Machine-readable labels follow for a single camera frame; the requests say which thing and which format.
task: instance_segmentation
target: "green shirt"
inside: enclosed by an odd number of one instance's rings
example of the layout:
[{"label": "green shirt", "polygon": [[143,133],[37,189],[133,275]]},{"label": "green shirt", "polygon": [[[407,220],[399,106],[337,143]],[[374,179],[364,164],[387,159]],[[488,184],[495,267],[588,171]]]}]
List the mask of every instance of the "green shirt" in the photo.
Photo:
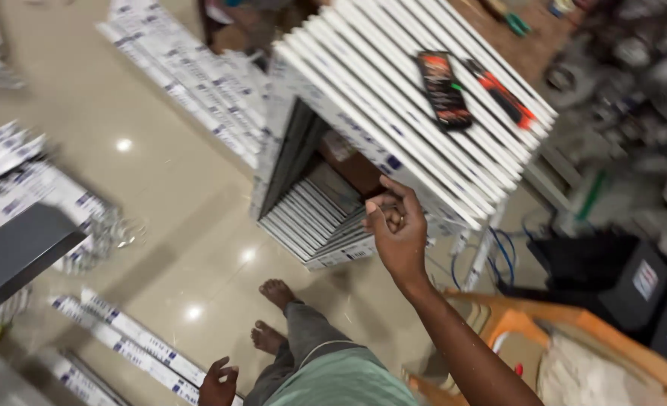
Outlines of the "green shirt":
[{"label": "green shirt", "polygon": [[264,406],[418,406],[408,388],[368,348],[316,358],[293,374]]}]

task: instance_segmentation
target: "glossy floor tile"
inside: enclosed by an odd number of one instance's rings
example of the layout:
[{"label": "glossy floor tile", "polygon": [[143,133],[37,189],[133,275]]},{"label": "glossy floor tile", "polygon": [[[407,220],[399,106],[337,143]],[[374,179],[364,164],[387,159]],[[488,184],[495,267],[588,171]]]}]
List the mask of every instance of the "glossy floor tile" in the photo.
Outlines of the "glossy floor tile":
[{"label": "glossy floor tile", "polygon": [[[286,330],[281,312],[257,291],[275,277],[369,346],[394,374],[428,355],[426,332],[377,257],[311,273],[248,218],[251,171],[206,139],[95,31],[106,3],[0,0],[12,66],[28,84],[21,91],[0,90],[0,125],[18,118],[46,132],[60,146],[56,161],[146,231],[90,274],[43,273],[33,283],[36,302],[0,350],[27,368],[39,348],[67,347],[133,405],[184,404],[44,302],[52,294],[79,296],[86,285],[203,368],[230,355],[240,365],[239,392],[245,394],[273,358],[253,348],[250,328],[263,319]],[[196,32],[192,2],[162,3]],[[119,148],[121,142],[127,147]],[[537,206],[518,190],[502,228],[518,229],[519,218]],[[522,240],[516,244],[518,280],[540,285],[541,268]],[[453,284],[449,245],[440,241],[427,262],[440,285]],[[457,260],[459,280],[472,253]],[[491,289],[488,273],[482,289]],[[36,384],[58,404],[71,403],[53,383]]]}]

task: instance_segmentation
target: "gray pants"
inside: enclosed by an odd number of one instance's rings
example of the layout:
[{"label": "gray pants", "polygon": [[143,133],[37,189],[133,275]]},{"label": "gray pants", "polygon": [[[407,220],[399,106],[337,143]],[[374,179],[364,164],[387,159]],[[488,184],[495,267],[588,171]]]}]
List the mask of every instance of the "gray pants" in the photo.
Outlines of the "gray pants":
[{"label": "gray pants", "polygon": [[323,355],[359,348],[344,333],[331,326],[316,309],[293,300],[286,305],[284,316],[288,322],[289,338],[278,347],[273,364],[263,372],[243,401],[244,406],[263,406],[266,400],[293,374]]}]

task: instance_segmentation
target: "hand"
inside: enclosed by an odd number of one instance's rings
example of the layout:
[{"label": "hand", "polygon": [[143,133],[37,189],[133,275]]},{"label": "hand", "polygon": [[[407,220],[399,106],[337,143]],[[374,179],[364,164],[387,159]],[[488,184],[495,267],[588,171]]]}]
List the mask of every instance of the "hand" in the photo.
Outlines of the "hand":
[{"label": "hand", "polygon": [[227,366],[229,357],[221,358],[211,365],[208,374],[202,380],[201,395],[198,398],[198,406],[231,406],[236,396],[236,380],[238,379],[238,367]]},{"label": "hand", "polygon": [[374,233],[376,249],[393,281],[404,294],[428,285],[424,268],[427,222],[413,189],[386,176],[389,189],[366,201],[366,232]]}]

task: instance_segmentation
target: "bare foot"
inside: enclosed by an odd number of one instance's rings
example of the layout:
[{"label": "bare foot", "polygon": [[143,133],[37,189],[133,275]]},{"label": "bare foot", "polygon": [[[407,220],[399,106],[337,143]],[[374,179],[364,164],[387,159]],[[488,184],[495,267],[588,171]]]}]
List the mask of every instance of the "bare foot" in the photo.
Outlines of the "bare foot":
[{"label": "bare foot", "polygon": [[264,353],[275,355],[278,352],[278,347],[286,341],[286,338],[261,320],[255,323],[255,327],[255,329],[250,330],[253,346]]},{"label": "bare foot", "polygon": [[291,288],[280,279],[266,280],[260,288],[258,288],[258,291],[260,291],[274,305],[278,306],[281,311],[286,308],[288,302],[296,300],[296,296],[293,295]]}]

